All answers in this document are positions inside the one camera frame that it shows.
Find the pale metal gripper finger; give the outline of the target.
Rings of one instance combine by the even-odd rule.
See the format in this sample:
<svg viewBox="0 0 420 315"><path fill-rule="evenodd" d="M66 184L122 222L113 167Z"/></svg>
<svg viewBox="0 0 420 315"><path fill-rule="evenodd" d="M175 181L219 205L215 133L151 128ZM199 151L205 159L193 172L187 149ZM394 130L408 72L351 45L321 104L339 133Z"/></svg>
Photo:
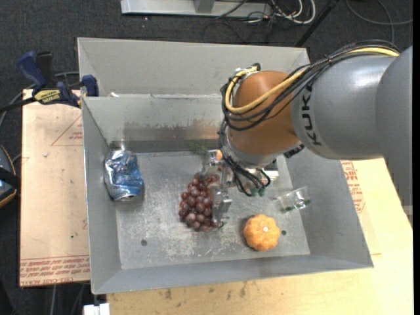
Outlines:
<svg viewBox="0 0 420 315"><path fill-rule="evenodd" d="M228 190L221 188L213 188L211 190L213 195L213 206L211 212L211 220L215 226L222 226L223 216L228 212L232 203Z"/></svg>
<svg viewBox="0 0 420 315"><path fill-rule="evenodd" d="M205 180L216 173L217 168L219 166L217 154L217 150L210 150L206 153L203 159L202 169L200 172L201 180Z"/></svg>

